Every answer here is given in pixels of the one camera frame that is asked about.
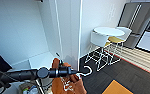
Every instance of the round table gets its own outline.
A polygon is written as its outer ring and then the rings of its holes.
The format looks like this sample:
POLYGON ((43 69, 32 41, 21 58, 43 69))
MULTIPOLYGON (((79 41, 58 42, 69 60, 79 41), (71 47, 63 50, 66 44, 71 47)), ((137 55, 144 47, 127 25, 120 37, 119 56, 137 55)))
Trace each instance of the round table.
POLYGON ((110 28, 110 27, 97 27, 94 29, 95 32, 101 35, 108 35, 108 36, 122 36, 125 33, 122 30, 110 28))

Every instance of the door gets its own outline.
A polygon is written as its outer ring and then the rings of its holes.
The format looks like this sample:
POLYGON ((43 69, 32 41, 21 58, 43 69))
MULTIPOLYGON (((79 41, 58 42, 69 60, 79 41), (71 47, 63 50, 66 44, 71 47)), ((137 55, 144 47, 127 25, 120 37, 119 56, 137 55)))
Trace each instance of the door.
POLYGON ((120 22, 118 26, 120 27, 128 27, 134 18, 134 15, 139 7, 140 3, 127 3, 124 7, 122 16, 120 18, 120 22))
POLYGON ((150 51, 150 36, 143 36, 137 47, 150 51))

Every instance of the refrigerator door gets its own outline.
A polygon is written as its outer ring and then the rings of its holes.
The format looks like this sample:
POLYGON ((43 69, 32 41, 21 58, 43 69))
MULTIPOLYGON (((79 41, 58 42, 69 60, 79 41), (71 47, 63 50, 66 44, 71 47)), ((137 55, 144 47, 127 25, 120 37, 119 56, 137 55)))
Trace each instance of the refrigerator door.
POLYGON ((140 3, 127 3, 124 7, 118 26, 129 28, 139 6, 140 3))
POLYGON ((141 34, 150 22, 150 3, 141 3, 130 26, 132 33, 141 34))
POLYGON ((135 48, 135 46, 137 45, 140 37, 141 37, 141 35, 130 34, 130 36, 128 37, 126 42, 124 42, 124 46, 128 47, 128 48, 131 48, 131 49, 135 48))

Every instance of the wooden floor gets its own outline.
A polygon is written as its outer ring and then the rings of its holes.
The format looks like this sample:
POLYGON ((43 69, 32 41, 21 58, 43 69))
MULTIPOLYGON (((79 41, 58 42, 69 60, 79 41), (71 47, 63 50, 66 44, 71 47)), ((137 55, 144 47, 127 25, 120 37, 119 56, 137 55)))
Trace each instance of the wooden floor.
POLYGON ((89 65, 93 69, 91 75, 83 77, 87 94, 102 94, 112 80, 116 80, 134 94, 150 94, 150 73, 124 60, 105 66, 97 72, 95 62, 90 60, 84 64, 85 58, 80 59, 80 71, 89 72, 88 69, 83 68, 84 65, 89 65))
POLYGON ((150 72, 150 53, 139 49, 128 49, 123 47, 121 57, 150 72))

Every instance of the stool leg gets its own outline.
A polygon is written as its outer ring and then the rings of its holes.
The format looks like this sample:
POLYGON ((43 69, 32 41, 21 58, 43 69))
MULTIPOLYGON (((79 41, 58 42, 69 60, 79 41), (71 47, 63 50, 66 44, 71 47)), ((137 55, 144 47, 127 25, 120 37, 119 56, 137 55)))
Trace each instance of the stool leg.
POLYGON ((107 60, 106 61, 104 61, 105 62, 105 64, 103 65, 103 66, 101 66, 100 68, 99 68, 99 65, 100 65, 100 61, 99 61, 99 63, 98 63, 98 65, 97 65, 97 71, 100 71, 102 68, 104 68, 107 64, 108 64, 108 56, 106 56, 106 55, 104 55, 104 54, 102 54, 103 55, 103 57, 106 57, 107 58, 107 60))
POLYGON ((122 54, 122 48, 123 48, 123 42, 121 43, 122 45, 121 45, 121 47, 120 47, 120 52, 119 52, 119 59, 118 60, 116 60, 116 61, 114 61, 114 62, 111 62, 111 64, 114 64, 114 63, 116 63, 116 62, 119 62, 120 60, 121 60, 121 54, 122 54))
POLYGON ((92 48, 92 44, 90 44, 90 49, 89 49, 89 53, 87 54, 87 57, 86 57, 86 60, 85 60, 85 63, 87 63, 91 58, 89 56, 90 52, 91 52, 91 48, 92 48))
POLYGON ((115 52, 116 52, 117 47, 118 47, 118 43, 116 44, 116 47, 115 47, 115 49, 114 49, 114 51, 113 51, 113 53, 112 53, 111 60, 110 60, 110 62, 109 62, 108 65, 111 65, 111 64, 112 64, 112 60, 113 60, 113 57, 114 57, 114 55, 115 55, 115 52))

